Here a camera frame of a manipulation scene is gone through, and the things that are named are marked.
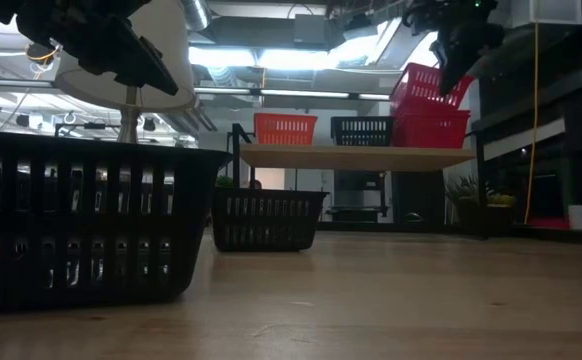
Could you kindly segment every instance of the wooden surface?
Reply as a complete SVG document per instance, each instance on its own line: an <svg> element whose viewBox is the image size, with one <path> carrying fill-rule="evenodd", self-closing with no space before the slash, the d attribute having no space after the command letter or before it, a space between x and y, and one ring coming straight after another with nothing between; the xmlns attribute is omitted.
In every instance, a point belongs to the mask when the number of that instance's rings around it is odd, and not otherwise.
<svg viewBox="0 0 582 360"><path fill-rule="evenodd" d="M218 254L176 303L0 316L0 360L582 360L582 246L319 233Z"/></svg>
<svg viewBox="0 0 582 360"><path fill-rule="evenodd" d="M244 144L240 157L263 168L435 171L474 158L471 150Z"/></svg>

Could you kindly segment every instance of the black plastic basket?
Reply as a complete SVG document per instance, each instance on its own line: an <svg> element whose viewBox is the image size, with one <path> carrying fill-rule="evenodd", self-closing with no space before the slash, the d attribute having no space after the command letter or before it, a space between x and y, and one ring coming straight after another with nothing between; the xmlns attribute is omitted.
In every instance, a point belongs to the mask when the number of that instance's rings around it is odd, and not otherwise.
<svg viewBox="0 0 582 360"><path fill-rule="evenodd" d="M216 188L213 236L220 251L299 251L313 245L322 201L312 191Z"/></svg>
<svg viewBox="0 0 582 360"><path fill-rule="evenodd" d="M331 138L336 145L390 146L393 122L390 116L332 117Z"/></svg>
<svg viewBox="0 0 582 360"><path fill-rule="evenodd" d="M228 160L217 151L0 133L0 310L180 294Z"/></svg>

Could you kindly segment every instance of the lamp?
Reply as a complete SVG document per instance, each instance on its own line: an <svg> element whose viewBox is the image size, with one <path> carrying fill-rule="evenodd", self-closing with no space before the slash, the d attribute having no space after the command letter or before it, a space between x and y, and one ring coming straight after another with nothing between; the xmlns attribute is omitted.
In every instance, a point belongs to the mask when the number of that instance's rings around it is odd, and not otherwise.
<svg viewBox="0 0 582 360"><path fill-rule="evenodd" d="M194 106L195 93L182 3L179 0L152 1L131 15L129 20L135 33L151 41L162 53L164 65L178 84L176 95L168 95L149 85L126 87L116 82L112 73L93 75L83 70L67 53L61 56L55 85L82 101L120 109L122 129L118 141L137 143L138 116L142 112L182 111Z"/></svg>

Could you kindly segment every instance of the red plastic basket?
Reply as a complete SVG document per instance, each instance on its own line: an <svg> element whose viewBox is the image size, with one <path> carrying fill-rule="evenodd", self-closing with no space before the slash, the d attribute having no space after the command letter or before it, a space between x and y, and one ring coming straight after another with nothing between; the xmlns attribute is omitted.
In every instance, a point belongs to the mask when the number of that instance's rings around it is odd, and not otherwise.
<svg viewBox="0 0 582 360"><path fill-rule="evenodd" d="M440 96L440 69L411 63L407 65L391 93L395 112L456 111L473 78L463 77L451 93Z"/></svg>
<svg viewBox="0 0 582 360"><path fill-rule="evenodd" d="M311 145L317 120L317 116L308 115L253 115L255 136L260 144Z"/></svg>
<svg viewBox="0 0 582 360"><path fill-rule="evenodd" d="M399 113L393 126L393 146L460 149L469 111L448 114Z"/></svg>

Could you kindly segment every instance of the basket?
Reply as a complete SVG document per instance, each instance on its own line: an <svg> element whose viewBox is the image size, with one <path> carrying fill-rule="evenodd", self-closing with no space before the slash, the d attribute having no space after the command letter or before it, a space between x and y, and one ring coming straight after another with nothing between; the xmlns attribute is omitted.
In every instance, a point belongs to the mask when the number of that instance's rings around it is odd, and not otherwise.
<svg viewBox="0 0 582 360"><path fill-rule="evenodd" d="M180 294L228 160L218 151L0 133L0 310Z"/></svg>
<svg viewBox="0 0 582 360"><path fill-rule="evenodd" d="M469 111L432 114L398 114L393 146L461 149Z"/></svg>
<svg viewBox="0 0 582 360"><path fill-rule="evenodd" d="M322 201L311 191L216 188L213 237L220 251L299 251L313 245Z"/></svg>
<svg viewBox="0 0 582 360"><path fill-rule="evenodd" d="M311 145L316 116L257 113L255 136L260 144Z"/></svg>
<svg viewBox="0 0 582 360"><path fill-rule="evenodd" d="M410 63L391 94L394 112L453 112L458 110L473 78L464 76L447 96L440 96L440 69Z"/></svg>
<svg viewBox="0 0 582 360"><path fill-rule="evenodd" d="M390 116L332 117L331 138L336 145L390 146L393 122Z"/></svg>

